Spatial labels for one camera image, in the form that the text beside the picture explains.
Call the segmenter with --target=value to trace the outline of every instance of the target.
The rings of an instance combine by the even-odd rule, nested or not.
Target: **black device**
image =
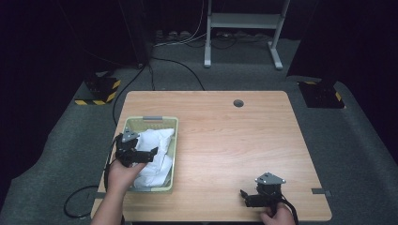
[[[256,190],[258,194],[249,195],[243,190],[240,191],[240,195],[245,199],[247,207],[270,207],[272,214],[275,215],[277,204],[284,203],[290,207],[296,224],[299,224],[295,207],[282,194],[281,185],[286,183],[284,179],[266,172],[256,178],[255,182],[257,183]]]
[[[127,127],[123,134],[116,137],[116,158],[125,167],[129,167],[132,163],[147,163],[152,162],[153,157],[158,154],[158,147],[149,152],[138,151],[135,149],[139,135],[131,132]]]

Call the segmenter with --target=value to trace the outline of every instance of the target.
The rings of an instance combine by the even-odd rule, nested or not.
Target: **human hand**
[[[138,173],[146,166],[146,163],[139,163],[132,167],[125,167],[116,159],[111,164],[108,175],[108,192],[119,193],[123,196],[131,186]]]
[[[265,225],[295,225],[293,215],[284,203],[279,202],[276,208],[277,211],[273,217],[269,207],[260,214]]]

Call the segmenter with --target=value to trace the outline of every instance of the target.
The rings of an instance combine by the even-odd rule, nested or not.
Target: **metal stand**
[[[205,68],[211,67],[211,40],[212,27],[229,28],[260,28],[275,29],[273,40],[268,43],[275,67],[282,69],[281,58],[276,51],[279,36],[282,31],[284,18],[289,7],[290,0],[284,0],[281,14],[241,14],[241,13],[212,13],[212,0],[208,0],[207,9],[207,35],[205,46]]]

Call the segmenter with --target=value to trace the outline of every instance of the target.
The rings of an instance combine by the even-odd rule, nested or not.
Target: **light green basket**
[[[131,186],[129,191],[136,192],[161,192],[171,191],[173,187],[174,169],[176,162],[176,137],[178,133],[178,119],[172,116],[130,116],[127,118],[124,128],[128,128],[136,133],[144,132],[148,129],[166,129],[173,128],[175,133],[171,137],[167,156],[173,159],[172,168],[167,174],[166,180],[169,180],[161,187],[134,187]]]

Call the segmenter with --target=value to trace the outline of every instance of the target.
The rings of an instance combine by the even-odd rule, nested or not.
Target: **stand leg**
[[[280,18],[278,20],[278,24],[275,30],[275,35],[272,41],[268,43],[269,46],[269,51],[271,52],[272,59],[274,61],[276,69],[283,69],[281,58],[278,55],[278,52],[276,51],[276,45],[278,44],[279,36],[281,35],[283,23],[284,23],[284,18],[286,17],[286,12],[287,9],[289,8],[290,0],[285,0],[283,3],[283,8],[282,8],[282,13],[280,15]]]
[[[206,33],[206,46],[205,46],[205,68],[211,67],[211,0],[208,0],[207,10],[207,33]]]

